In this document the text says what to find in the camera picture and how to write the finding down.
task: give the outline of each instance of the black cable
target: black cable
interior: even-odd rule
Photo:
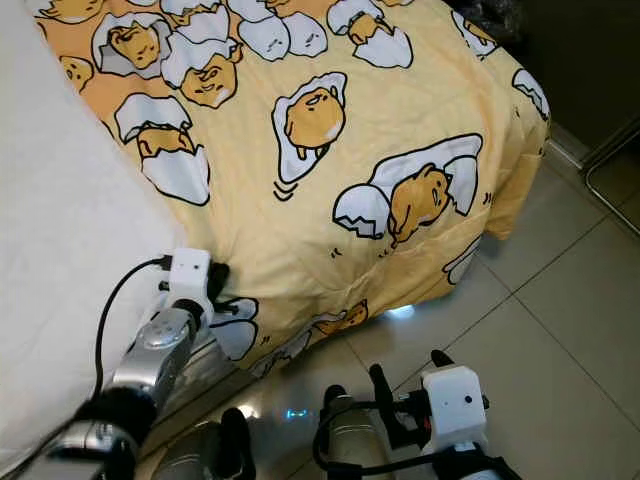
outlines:
[[[111,308],[111,304],[118,295],[118,292],[122,288],[122,286],[127,283],[127,281],[138,271],[142,270],[149,265],[160,265],[164,270],[168,270],[171,268],[171,256],[165,255],[162,258],[154,258],[151,260],[147,260],[146,262],[142,262],[139,265],[136,265],[131,270],[129,270],[124,277],[120,279],[120,281],[116,284],[114,289],[111,291],[109,298],[107,299],[107,303],[105,303],[104,308],[102,309],[102,314],[100,315],[100,321],[98,322],[98,331],[96,332],[96,344],[94,351],[94,364],[96,367],[96,384],[93,388],[93,393],[91,394],[91,399],[95,400],[100,395],[102,391],[102,383],[104,381],[104,369],[102,366],[102,338],[104,336],[104,327],[107,322],[107,315],[109,314],[109,309]]]
[[[418,465],[424,465],[427,463],[433,463],[438,460],[451,460],[451,459],[473,459],[473,460],[481,460],[486,465],[487,469],[491,469],[496,471],[501,475],[504,480],[522,480],[521,477],[514,472],[508,465],[498,461],[497,459],[491,458],[486,455],[478,456],[478,453],[475,451],[471,452],[437,452],[429,455],[422,455],[419,457],[408,458],[406,460],[400,460],[397,462],[389,463],[386,465],[376,465],[375,467],[361,467],[359,465],[337,465],[331,464],[322,458],[320,455],[320,442],[321,436],[320,433],[325,430],[329,424],[334,421],[340,415],[350,411],[350,410],[362,410],[362,409],[379,409],[379,406],[376,402],[354,402],[348,407],[333,412],[327,418],[325,418],[322,422],[320,422],[320,426],[316,432],[316,435],[313,437],[313,447],[312,454],[313,460],[316,464],[325,472],[332,472],[338,474],[340,478],[344,476],[348,478],[349,475],[354,476],[354,478],[360,477],[368,477],[370,475],[381,475],[384,473],[395,472],[396,470],[403,470],[405,468],[416,467]]]
[[[129,270],[116,284],[114,289],[111,291],[109,298],[107,299],[107,303],[105,303],[104,308],[102,309],[102,314],[100,315],[100,320],[98,322],[98,330],[96,332],[96,344],[95,344],[95,352],[94,352],[94,363],[96,367],[96,384],[93,389],[93,393],[91,395],[91,399],[95,400],[102,391],[102,383],[104,381],[104,369],[102,366],[102,339],[104,336],[104,328],[107,321],[107,315],[109,314],[109,309],[111,308],[111,304],[115,300],[118,292],[123,287],[125,283],[133,276],[136,272],[142,270],[143,268],[149,265],[159,265],[163,270],[171,269],[171,255],[164,255],[162,258],[154,258],[151,260],[147,260],[146,262],[142,262],[139,265],[136,265],[131,270]],[[42,453],[42,451],[46,448],[46,446],[56,438],[60,433],[66,430],[69,425],[74,422],[74,418],[70,418],[58,426],[55,430],[50,432],[33,451],[15,467],[7,476],[7,480],[15,480],[20,475],[22,475],[27,468],[33,463],[33,461]]]

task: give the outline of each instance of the beige floor tile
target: beige floor tile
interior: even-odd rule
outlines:
[[[508,294],[476,259],[449,296],[414,306],[406,318],[406,311],[387,312],[345,338],[367,368],[383,366],[394,388],[427,362],[432,348],[451,343]]]
[[[165,447],[159,448],[152,455],[149,455],[136,467],[135,480],[150,480],[151,475],[155,471],[156,467],[162,460],[163,455],[167,449]]]
[[[640,188],[640,162],[630,147],[623,149],[591,175],[591,183],[618,206]]]
[[[622,204],[622,213],[640,228],[640,192]]]
[[[609,210],[589,191],[584,184],[584,171],[576,168],[570,163],[562,153],[554,150],[551,146],[543,158],[543,164],[560,175],[580,196],[589,201],[593,206],[603,213]]]
[[[283,480],[311,458],[325,389],[339,383],[368,394],[369,377],[342,338],[318,344],[285,368],[229,399],[207,418],[218,420],[231,406],[255,411],[249,428],[260,480]],[[307,412],[287,419],[287,411]]]
[[[543,165],[511,237],[500,242],[486,236],[480,246],[480,258],[515,291],[592,228],[603,215]]]
[[[490,453],[522,478],[617,480],[640,467],[640,433],[514,297],[447,353],[479,374]]]
[[[313,460],[309,460],[304,466],[294,473],[289,480],[326,480],[326,474],[320,470]]]
[[[518,292],[640,427],[639,294],[640,241],[610,219]]]

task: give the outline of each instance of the yellow bedspread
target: yellow bedspread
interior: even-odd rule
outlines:
[[[213,327],[256,375],[451,291],[543,153],[540,86],[439,0],[25,3],[190,246],[231,267]]]

